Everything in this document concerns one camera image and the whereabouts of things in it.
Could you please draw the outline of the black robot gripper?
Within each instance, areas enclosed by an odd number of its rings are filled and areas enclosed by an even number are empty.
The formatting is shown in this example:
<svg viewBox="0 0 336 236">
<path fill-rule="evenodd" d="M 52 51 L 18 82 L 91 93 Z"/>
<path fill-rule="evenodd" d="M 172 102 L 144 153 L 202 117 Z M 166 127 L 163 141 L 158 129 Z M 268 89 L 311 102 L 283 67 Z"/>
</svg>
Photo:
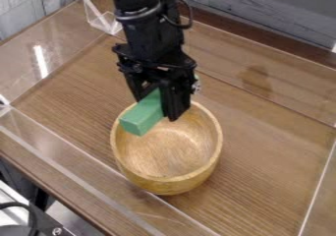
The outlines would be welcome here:
<svg viewBox="0 0 336 236">
<path fill-rule="evenodd" d="M 198 63 L 183 50 L 184 30 L 194 21 L 182 22 L 175 2 L 119 3 L 116 17 L 126 43 L 118 44 L 114 51 L 132 96 L 142 101 L 160 82 L 163 113 L 174 122 L 191 107 L 191 86 L 172 80 L 195 75 Z"/>
</svg>

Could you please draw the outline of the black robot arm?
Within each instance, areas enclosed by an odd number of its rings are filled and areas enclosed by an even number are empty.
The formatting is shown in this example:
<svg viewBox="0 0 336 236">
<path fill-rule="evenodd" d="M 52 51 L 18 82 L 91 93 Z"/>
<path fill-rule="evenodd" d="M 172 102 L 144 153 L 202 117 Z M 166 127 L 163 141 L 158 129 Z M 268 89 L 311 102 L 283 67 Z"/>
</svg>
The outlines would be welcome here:
<svg viewBox="0 0 336 236">
<path fill-rule="evenodd" d="M 178 120 L 191 107 L 196 60 L 184 52 L 179 5 L 184 0 L 114 0 L 126 42 L 114 46 L 119 68 L 136 100 L 159 92 L 163 115 Z"/>
</svg>

